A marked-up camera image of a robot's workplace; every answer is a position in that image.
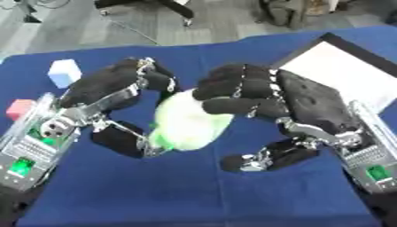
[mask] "white paper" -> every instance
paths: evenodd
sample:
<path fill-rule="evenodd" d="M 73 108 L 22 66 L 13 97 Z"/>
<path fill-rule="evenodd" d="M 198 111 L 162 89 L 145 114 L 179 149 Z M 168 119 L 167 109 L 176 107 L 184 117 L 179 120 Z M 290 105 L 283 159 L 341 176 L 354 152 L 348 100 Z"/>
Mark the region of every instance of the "white paper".
<path fill-rule="evenodd" d="M 377 113 L 397 98 L 396 78 L 327 42 L 280 68 L 338 90 L 346 104 L 359 100 Z"/>

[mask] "gray floor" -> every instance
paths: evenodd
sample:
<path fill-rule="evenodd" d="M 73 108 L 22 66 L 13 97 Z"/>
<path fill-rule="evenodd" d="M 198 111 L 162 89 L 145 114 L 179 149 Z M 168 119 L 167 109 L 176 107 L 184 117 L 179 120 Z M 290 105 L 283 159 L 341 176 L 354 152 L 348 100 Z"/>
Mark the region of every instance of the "gray floor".
<path fill-rule="evenodd" d="M 10 6 L 12 0 L 0 0 L 0 4 Z M 228 42 L 250 35 L 291 32 L 285 27 L 255 23 L 257 0 L 191 0 L 188 5 L 197 13 L 189 28 L 182 26 L 180 16 L 155 3 L 114 7 L 112 15 L 103 17 L 92 0 L 72 0 L 57 10 L 37 7 L 42 24 L 23 24 L 18 10 L 0 9 L 0 59 L 23 53 L 155 45 L 111 20 L 138 29 L 161 45 Z M 322 16 L 302 30 L 380 25 L 394 8 L 397 0 L 359 0 L 348 12 Z"/>

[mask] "black robotic finger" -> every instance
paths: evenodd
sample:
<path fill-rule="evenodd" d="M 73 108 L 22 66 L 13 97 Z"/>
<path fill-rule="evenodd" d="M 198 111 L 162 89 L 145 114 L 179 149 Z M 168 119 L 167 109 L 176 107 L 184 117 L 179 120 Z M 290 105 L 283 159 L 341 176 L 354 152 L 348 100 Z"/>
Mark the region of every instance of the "black robotic finger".
<path fill-rule="evenodd" d="M 241 81 L 243 78 L 270 80 L 269 77 L 270 73 L 267 67 L 259 67 L 250 64 L 230 64 L 211 71 L 207 78 L 198 82 L 198 86 L 200 87 L 213 82 L 233 79 Z"/>
<path fill-rule="evenodd" d="M 130 130 L 135 131 L 139 135 L 143 135 L 144 133 L 144 130 L 137 127 L 136 125 L 124 121 L 118 121 L 118 123 Z M 136 159 L 144 157 L 144 152 L 140 151 L 136 147 L 138 137 L 129 132 L 116 128 L 114 125 L 111 125 L 98 133 L 92 132 L 90 137 L 95 144 L 107 147 L 122 155 Z"/>
<path fill-rule="evenodd" d="M 307 149 L 303 145 L 297 145 L 297 140 L 293 138 L 269 144 L 265 151 L 269 153 L 269 158 L 273 162 L 268 170 L 291 166 L 303 160 L 314 158 L 319 154 L 315 149 Z"/>
<path fill-rule="evenodd" d="M 240 79 L 225 80 L 199 86 L 193 91 L 197 100 L 206 100 L 218 97 L 231 98 L 271 98 L 273 90 L 267 80 Z"/>
<path fill-rule="evenodd" d="M 198 87 L 193 91 L 193 97 L 197 100 L 210 98 L 230 97 L 236 92 L 239 80 L 220 81 Z"/>
<path fill-rule="evenodd" d="M 226 172 L 240 172 L 245 164 L 241 154 L 226 156 L 220 161 L 221 170 Z"/>
<path fill-rule="evenodd" d="M 158 73 L 164 74 L 164 75 L 166 75 L 166 76 L 168 76 L 170 78 L 174 77 L 174 75 L 171 72 L 169 72 L 165 67 L 163 67 L 161 64 L 159 64 L 157 62 L 154 62 L 153 64 L 156 67 L 156 71 Z"/>
<path fill-rule="evenodd" d="M 275 170 L 279 168 L 284 168 L 301 162 L 303 160 L 308 160 L 318 156 L 319 152 L 317 150 L 308 149 L 294 149 L 286 152 L 272 153 L 270 156 L 273 160 L 273 165 L 268 167 L 268 170 Z"/>
<path fill-rule="evenodd" d="M 209 114 L 248 114 L 257 100 L 249 98 L 214 98 L 203 103 L 203 109 Z"/>
<path fill-rule="evenodd" d="M 214 98 L 203 103 L 203 109 L 209 114 L 253 114 L 264 120 L 275 120 L 288 116 L 283 102 L 277 99 L 250 98 Z"/>
<path fill-rule="evenodd" d="M 146 87 L 147 90 L 170 92 L 174 90 L 179 90 L 179 88 L 176 86 L 177 84 L 175 79 L 170 78 L 165 74 L 158 73 L 156 71 L 148 71 L 144 75 L 144 79 L 146 79 L 148 82 Z"/>

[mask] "cable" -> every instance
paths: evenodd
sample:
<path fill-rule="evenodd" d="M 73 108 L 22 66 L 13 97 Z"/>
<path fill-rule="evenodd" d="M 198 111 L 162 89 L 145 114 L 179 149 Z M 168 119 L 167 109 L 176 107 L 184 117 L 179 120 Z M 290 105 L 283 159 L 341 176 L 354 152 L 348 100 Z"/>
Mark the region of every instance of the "cable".
<path fill-rule="evenodd" d="M 113 23 L 113 24 L 115 24 L 115 25 L 117 25 L 117 26 L 119 26 L 119 27 L 122 27 L 122 28 L 124 28 L 124 29 L 127 29 L 127 30 L 133 31 L 133 32 L 135 32 L 135 33 L 138 33 L 139 35 L 141 35 L 141 36 L 145 37 L 146 39 L 152 41 L 152 42 L 155 43 L 156 45 L 162 46 L 162 45 L 161 45 L 159 42 L 157 42 L 155 39 L 149 37 L 148 35 L 145 35 L 143 32 L 139 31 L 138 29 L 135 29 L 135 28 L 133 28 L 133 27 L 131 27 L 131 26 L 128 26 L 128 25 L 124 24 L 123 22 L 119 22 L 119 21 L 112 20 L 112 19 L 109 19 L 109 20 L 110 20 L 111 23 Z"/>
<path fill-rule="evenodd" d="M 41 6 L 43 8 L 51 9 L 51 10 L 56 10 L 56 9 L 59 9 L 59 8 L 62 8 L 64 6 L 66 6 L 67 4 L 69 4 L 71 2 L 71 0 L 66 0 L 63 4 L 60 4 L 60 5 L 54 6 L 54 7 L 50 7 L 50 6 L 46 5 L 46 4 L 50 4 L 50 3 L 56 2 L 56 1 L 57 0 L 47 0 L 47 1 L 46 0 L 38 0 L 35 5 Z"/>

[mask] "fingertip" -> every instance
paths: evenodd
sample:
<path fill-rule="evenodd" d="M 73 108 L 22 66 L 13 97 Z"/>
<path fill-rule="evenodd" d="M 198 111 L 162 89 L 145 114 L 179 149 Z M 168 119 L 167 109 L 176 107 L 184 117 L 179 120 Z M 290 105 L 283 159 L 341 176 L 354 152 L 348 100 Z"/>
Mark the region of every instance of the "fingertip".
<path fill-rule="evenodd" d="M 194 99 L 196 99 L 197 101 L 204 101 L 206 100 L 206 98 L 203 96 L 202 92 L 200 91 L 200 89 L 195 89 L 191 95 L 194 97 Z"/>

